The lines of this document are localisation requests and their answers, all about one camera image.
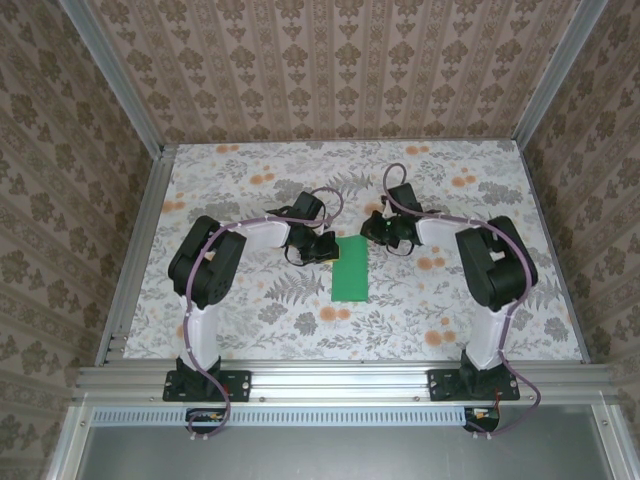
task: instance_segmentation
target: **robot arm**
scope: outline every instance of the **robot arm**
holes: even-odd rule
[[[213,242],[210,255],[205,256],[195,272],[191,289],[194,306],[187,326],[190,353],[202,369],[214,376],[219,374],[220,352],[216,341],[219,304],[231,288],[242,255],[265,248],[291,246],[298,249],[303,265],[338,258],[334,232],[317,234],[310,226],[291,221],[313,221],[322,208],[320,200],[302,192],[292,207],[267,212],[272,216],[271,219],[261,222],[254,220],[253,223],[248,221],[230,228]],[[210,217],[198,218],[169,265],[169,277],[185,311],[187,283],[196,259],[208,239],[220,228],[220,223]],[[199,387],[208,391],[199,391],[190,397],[206,397],[213,391],[208,382],[198,380],[199,374],[188,353],[185,347],[176,362],[177,372],[184,378],[192,379],[192,384],[197,384],[198,388],[194,387],[194,391]]]
[[[389,189],[395,203],[408,210],[422,213],[413,188],[408,183]],[[397,208],[386,197],[384,213],[373,212],[362,226],[361,234],[379,245],[397,248],[400,241],[419,245],[458,245],[464,275],[469,291],[477,303],[471,340],[462,352],[459,371],[447,372],[442,383],[431,382],[432,400],[454,400],[466,397],[495,396],[495,389],[502,389],[504,379],[510,384],[510,374],[502,364],[500,344],[505,333],[506,312],[524,293],[526,276],[516,253],[488,228],[471,223],[451,221],[446,215],[440,218],[437,211],[429,211],[429,217],[413,215]],[[538,274],[513,222],[507,217],[497,217],[487,222],[509,237],[523,253],[531,272],[532,285]]]

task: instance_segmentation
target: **green block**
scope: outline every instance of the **green block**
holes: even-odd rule
[[[340,258],[333,263],[331,300],[366,302],[369,299],[367,239],[362,235],[338,237]]]

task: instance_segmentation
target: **floral patterned surface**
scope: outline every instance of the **floral patterned surface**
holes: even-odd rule
[[[291,204],[329,185],[346,205],[338,235],[358,234],[381,208],[382,173],[403,162],[425,208],[511,217],[540,281],[513,322],[506,352],[519,359],[580,359],[529,184],[511,141],[308,142],[182,145],[166,193],[125,357],[167,358],[183,346],[182,312],[167,267],[193,221],[224,222]],[[396,183],[399,176],[391,175]],[[337,201],[322,194],[329,211]],[[369,244],[369,301],[331,302],[331,266],[289,265],[281,249],[245,256],[221,303],[218,342],[236,359],[459,358],[475,302],[457,248],[423,245],[397,257]]]

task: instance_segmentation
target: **cable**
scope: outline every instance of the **cable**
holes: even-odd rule
[[[443,213],[417,212],[415,210],[411,210],[401,205],[399,202],[394,200],[394,198],[389,193],[389,189],[387,188],[387,177],[389,176],[389,172],[395,167],[400,167],[402,169],[402,181],[400,183],[404,183],[405,180],[407,179],[406,167],[401,163],[392,163],[387,167],[382,177],[382,189],[384,190],[384,194],[387,196],[387,199],[389,200],[389,202],[391,202],[396,208],[398,208],[399,210],[402,210],[405,213],[410,213],[411,215],[415,215],[418,217],[437,218],[442,220],[449,220],[451,222],[456,222],[456,223],[464,223],[464,224],[483,227],[491,231],[494,235],[500,237],[502,240],[504,240],[504,242],[509,246],[509,248],[511,248],[511,250],[516,254],[516,256],[518,257],[518,260],[522,264],[522,268],[524,269],[525,281],[526,281],[525,289],[524,289],[524,292],[522,292],[522,295],[520,296],[520,298],[518,298],[514,303],[512,303],[511,306],[507,309],[507,313],[505,315],[505,322],[502,327],[502,333],[500,335],[500,343],[498,344],[498,355],[500,356],[500,360],[502,361],[504,366],[507,368],[507,370],[509,370],[509,372],[512,375],[520,379],[523,383],[525,383],[527,386],[529,386],[529,388],[531,388],[535,392],[536,399],[533,402],[533,405],[531,405],[527,409],[527,411],[524,414],[522,414],[522,416],[518,418],[515,422],[513,422],[510,425],[507,425],[506,427],[500,428],[499,430],[496,430],[493,433],[489,433],[483,428],[469,422],[469,425],[479,430],[481,434],[483,434],[488,438],[490,438],[491,436],[507,433],[508,431],[512,430],[516,426],[520,425],[523,421],[525,421],[527,417],[529,417],[529,415],[531,415],[535,411],[535,409],[538,408],[538,405],[540,405],[540,401],[542,400],[542,394],[540,393],[540,390],[538,389],[538,387],[536,387],[531,381],[529,381],[524,376],[522,376],[519,372],[517,372],[511,366],[511,364],[509,364],[509,362],[504,356],[504,345],[507,341],[507,333],[509,332],[509,326],[511,324],[511,318],[513,316],[513,312],[516,310],[516,308],[518,308],[520,305],[524,303],[525,299],[527,298],[527,295],[529,295],[529,291],[531,290],[531,287],[533,286],[533,277],[531,274],[531,269],[529,268],[529,263],[527,262],[527,258],[525,257],[524,252],[520,250],[518,245],[516,245],[516,243],[506,233],[504,233],[502,230],[494,227],[493,225],[487,222],[483,222],[482,220],[465,218],[465,217],[456,217],[453,215],[446,215]]]
[[[195,367],[196,371],[199,372],[202,376],[204,376],[207,380],[209,380],[211,383],[215,385],[215,387],[218,389],[218,391],[222,395],[222,398],[224,399],[224,404],[225,404],[225,414],[224,414],[224,417],[222,418],[222,421],[220,422],[220,424],[217,426],[215,430],[207,434],[207,438],[213,435],[217,435],[220,432],[220,430],[222,430],[222,427],[224,427],[226,423],[229,421],[229,416],[231,415],[231,400],[229,399],[229,395],[227,394],[223,386],[220,384],[220,382],[218,382],[218,380],[216,380],[213,375],[211,375],[209,372],[207,372],[204,368],[200,366],[200,364],[198,363],[198,360],[195,358],[192,352],[191,339],[189,337],[189,318],[191,317],[191,312],[193,311],[193,301],[191,300],[191,294],[193,292],[193,281],[196,277],[196,272],[198,271],[198,268],[200,268],[200,265],[202,264],[202,260],[204,259],[204,256],[207,254],[207,252],[209,251],[213,243],[216,241],[216,239],[220,235],[222,235],[223,232],[226,232],[227,230],[238,228],[243,225],[257,225],[260,223],[267,223],[267,222],[279,222],[279,223],[291,222],[291,223],[302,223],[303,225],[315,225],[315,224],[321,225],[324,223],[325,225],[329,226],[331,222],[333,222],[333,220],[342,212],[342,209],[344,208],[344,198],[342,197],[342,194],[338,190],[331,187],[317,188],[313,190],[311,194],[321,190],[332,192],[338,196],[338,200],[340,201],[340,207],[338,208],[338,211],[333,215],[330,215],[329,217],[323,220],[301,220],[299,218],[265,216],[265,217],[259,217],[259,218],[250,218],[247,220],[242,220],[240,222],[223,225],[218,230],[216,230],[213,233],[213,235],[209,237],[207,242],[204,244],[204,246],[200,250],[198,257],[196,258],[196,261],[194,262],[193,267],[191,268],[191,272],[189,273],[189,277],[187,279],[187,289],[185,292],[185,296],[187,297],[187,310],[184,314],[184,319],[182,321],[182,331],[184,332],[184,343],[187,349],[187,355],[189,356],[189,360],[191,360],[191,363]],[[196,432],[193,431],[192,424],[193,424],[193,417],[187,426],[189,433],[191,433],[191,438],[204,437],[204,435],[197,434]]]
[[[320,202],[320,203],[322,203],[322,223],[320,225],[316,225],[315,227],[311,227],[311,230],[320,228],[322,225],[324,225],[324,221],[327,218],[327,206],[324,204],[324,202]]]
[[[411,248],[409,249],[409,251],[407,253],[396,253],[396,252],[393,252],[389,248],[389,245],[387,245],[387,252],[390,253],[391,255],[395,255],[396,257],[408,257],[409,255],[411,255],[413,253],[414,247],[415,247],[415,245],[412,243],[411,244]]]
[[[289,262],[291,265],[293,265],[294,267],[304,267],[306,265],[306,263],[293,263],[291,261],[291,259],[289,258],[289,245],[287,245],[286,247],[284,247],[284,259]]]

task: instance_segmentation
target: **robotic arm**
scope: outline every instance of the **robotic arm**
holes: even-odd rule
[[[492,400],[496,391],[504,399],[518,399],[517,382],[503,364],[501,345],[507,311],[524,293],[526,274],[513,248],[489,230],[506,235],[524,255],[533,286],[538,273],[513,222],[503,216],[483,227],[451,220],[454,217],[440,218],[434,210],[425,212],[430,216],[424,217],[409,183],[389,189],[388,195],[391,200],[382,197],[384,213],[373,212],[360,233],[387,250],[398,248],[400,241],[409,241],[409,254],[415,246],[452,245],[455,241],[467,286],[477,303],[471,340],[462,352],[460,369],[429,372],[431,400]]]
[[[323,208],[326,207],[318,198],[302,192],[293,206],[268,211],[270,215],[267,218],[240,222],[223,231],[213,241],[209,255],[205,255],[193,277],[191,300],[194,307],[189,314],[188,332],[185,332],[185,338],[188,337],[190,342],[176,360],[176,370],[167,376],[164,400],[217,399],[218,392],[214,385],[196,371],[192,357],[200,368],[217,380],[221,379],[223,372],[220,371],[221,358],[216,340],[219,304],[231,288],[242,255],[265,248],[284,247],[286,256],[289,247],[294,247],[302,261],[299,266],[338,258],[335,232],[318,234],[315,227],[309,225],[314,223]],[[196,259],[211,236],[221,228],[221,224],[210,217],[198,218],[169,265],[169,277],[185,311],[187,284]],[[226,381],[221,383],[225,387],[233,385],[234,382],[229,380],[242,376],[240,372],[235,373],[235,376],[227,374]],[[244,390],[235,393],[246,397],[247,389]],[[235,400],[242,399],[234,395],[234,391],[228,393]]]

